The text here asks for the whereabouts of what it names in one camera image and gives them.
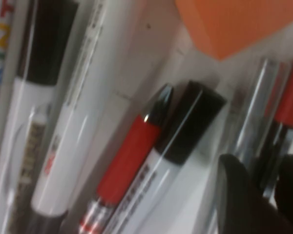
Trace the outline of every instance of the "black marker cap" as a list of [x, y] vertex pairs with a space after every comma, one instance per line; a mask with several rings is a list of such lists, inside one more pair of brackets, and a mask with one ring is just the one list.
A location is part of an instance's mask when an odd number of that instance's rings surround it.
[[146, 104], [141, 112], [145, 122], [162, 127], [166, 119], [174, 88], [165, 84]]
[[[40, 0], [33, 21], [34, 1], [31, 1], [18, 70], [20, 78], [40, 85], [56, 85], [77, 7], [74, 0]], [[28, 73], [24, 77], [30, 47]]]
[[170, 162], [184, 164], [225, 103], [213, 90], [190, 81], [154, 148]]

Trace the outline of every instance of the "orange sticky note pad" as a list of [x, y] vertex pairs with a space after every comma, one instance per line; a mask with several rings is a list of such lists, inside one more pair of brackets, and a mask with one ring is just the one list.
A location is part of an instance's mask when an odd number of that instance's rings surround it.
[[293, 0], [175, 0], [196, 47], [223, 59], [293, 21]]

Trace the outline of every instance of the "red marker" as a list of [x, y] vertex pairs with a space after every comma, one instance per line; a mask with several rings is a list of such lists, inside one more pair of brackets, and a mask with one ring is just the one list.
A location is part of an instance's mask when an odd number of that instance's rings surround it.
[[172, 93], [173, 88], [165, 85], [136, 117], [122, 146], [104, 174], [94, 199], [88, 204], [78, 234], [99, 234], [103, 231], [158, 138]]

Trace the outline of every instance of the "red pen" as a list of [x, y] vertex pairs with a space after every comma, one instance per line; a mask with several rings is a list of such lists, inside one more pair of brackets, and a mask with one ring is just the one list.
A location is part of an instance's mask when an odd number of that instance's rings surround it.
[[261, 149], [253, 181], [263, 196], [270, 198], [280, 163], [293, 140], [293, 69]]
[[136, 117], [95, 197], [80, 221], [78, 234], [100, 234], [122, 200], [158, 138], [171, 102], [173, 87], [166, 84]]

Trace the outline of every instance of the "white surface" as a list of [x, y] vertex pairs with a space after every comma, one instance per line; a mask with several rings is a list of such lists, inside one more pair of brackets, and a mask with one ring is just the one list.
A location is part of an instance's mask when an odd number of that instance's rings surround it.
[[[173, 0], [149, 0], [135, 31], [125, 67], [105, 108], [71, 205], [77, 202], [63, 230], [70, 233], [72, 227], [77, 225], [86, 202], [139, 110], [139, 104], [144, 103], [166, 82], [176, 86], [175, 103], [189, 79], [217, 88], [220, 94], [231, 100], [237, 88], [243, 94], [249, 74], [254, 69], [254, 61], [261, 55], [293, 59], [293, 23], [218, 62], [193, 47]], [[223, 126], [227, 113], [228, 109], [224, 109], [205, 139], [201, 140], [161, 204], [143, 225], [140, 234], [192, 233], [222, 134], [222, 128], [216, 125]]]

